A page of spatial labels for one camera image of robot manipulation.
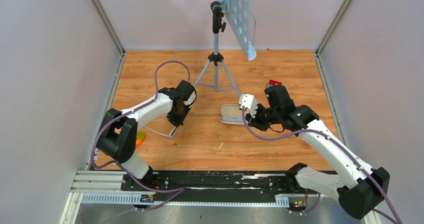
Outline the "white frame sunglasses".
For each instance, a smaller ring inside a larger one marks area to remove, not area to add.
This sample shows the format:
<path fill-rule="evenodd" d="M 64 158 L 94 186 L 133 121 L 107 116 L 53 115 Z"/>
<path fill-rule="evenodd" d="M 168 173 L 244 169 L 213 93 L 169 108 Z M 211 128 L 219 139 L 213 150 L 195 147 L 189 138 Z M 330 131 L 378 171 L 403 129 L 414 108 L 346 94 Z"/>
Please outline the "white frame sunglasses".
<path fill-rule="evenodd" d="M 148 130 L 150 130 L 150 131 L 152 131 L 153 133 L 155 133 L 155 134 L 158 134 L 158 135 L 160 135 L 160 136 L 163 136 L 163 137 L 166 137 L 166 138 L 169 138 L 169 139 L 172 139 L 173 137 L 174 137 L 174 135 L 175 135 L 175 133 L 177 132 L 177 130 L 178 130 L 178 128 L 176 127 L 176 126 L 174 126 L 173 128 L 172 128 L 172 130 L 168 133 L 168 134 L 165 134 L 165 133 L 162 133 L 162 132 L 159 132 L 159 131 L 156 131 L 156 130 L 154 130 L 154 129 L 151 129 L 150 127 L 148 127 L 148 126 L 145 126 L 145 128 L 146 129 L 148 129 Z"/>

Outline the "pink glasses case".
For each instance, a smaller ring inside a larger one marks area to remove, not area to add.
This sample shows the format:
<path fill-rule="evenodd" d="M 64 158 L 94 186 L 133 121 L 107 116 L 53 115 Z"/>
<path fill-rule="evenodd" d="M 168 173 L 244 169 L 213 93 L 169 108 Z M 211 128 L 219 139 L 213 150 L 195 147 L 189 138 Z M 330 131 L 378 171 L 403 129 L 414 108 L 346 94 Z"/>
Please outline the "pink glasses case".
<path fill-rule="evenodd" d="M 244 117 L 242 115 L 242 110 L 240 109 L 239 105 L 236 105 L 236 104 L 223 104 L 220 107 L 220 114 L 221 114 L 221 117 L 228 116 L 232 118 L 242 118 L 242 120 Z"/>

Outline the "light blue cleaning cloth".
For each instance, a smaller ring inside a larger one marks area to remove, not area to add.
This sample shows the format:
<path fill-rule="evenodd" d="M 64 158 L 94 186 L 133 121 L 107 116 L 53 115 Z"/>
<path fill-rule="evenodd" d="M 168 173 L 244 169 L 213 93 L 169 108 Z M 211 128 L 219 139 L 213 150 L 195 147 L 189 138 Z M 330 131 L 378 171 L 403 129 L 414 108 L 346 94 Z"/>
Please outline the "light blue cleaning cloth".
<path fill-rule="evenodd" d="M 223 116 L 220 119 L 221 122 L 231 124 L 231 125 L 242 125 L 243 119 L 242 118 L 232 118 L 228 116 Z"/>

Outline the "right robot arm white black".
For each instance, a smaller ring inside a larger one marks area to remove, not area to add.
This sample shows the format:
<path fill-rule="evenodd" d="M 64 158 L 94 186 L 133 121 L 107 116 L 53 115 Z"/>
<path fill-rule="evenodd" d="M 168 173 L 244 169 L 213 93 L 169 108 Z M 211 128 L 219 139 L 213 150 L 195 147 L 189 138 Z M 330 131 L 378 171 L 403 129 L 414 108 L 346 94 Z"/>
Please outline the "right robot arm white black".
<path fill-rule="evenodd" d="M 250 94 L 239 98 L 242 120 L 249 132 L 266 131 L 279 124 L 313 147 L 335 170 L 330 175 L 298 163 L 286 172 L 286 188 L 292 193 L 308 189 L 324 194 L 340 204 L 352 218 L 361 220 L 387 200 L 388 171 L 374 168 L 349 150 L 307 105 L 296 106 L 283 85 L 264 90 L 269 106 L 264 107 Z"/>

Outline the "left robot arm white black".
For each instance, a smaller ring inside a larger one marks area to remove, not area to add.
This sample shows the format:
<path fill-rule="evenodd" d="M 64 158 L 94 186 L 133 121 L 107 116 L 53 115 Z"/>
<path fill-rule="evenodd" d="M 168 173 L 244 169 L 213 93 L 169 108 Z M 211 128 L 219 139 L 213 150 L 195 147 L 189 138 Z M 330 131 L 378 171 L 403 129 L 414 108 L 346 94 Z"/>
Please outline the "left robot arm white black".
<path fill-rule="evenodd" d="M 152 168 L 136 154 L 137 132 L 161 115 L 173 125 L 172 137 L 184 124 L 197 94 L 194 86 L 182 80 L 176 88 L 162 88 L 152 98 L 128 109 L 108 110 L 103 118 L 94 147 L 111 157 L 134 176 L 134 184 L 140 190 L 149 190 L 153 177 Z"/>

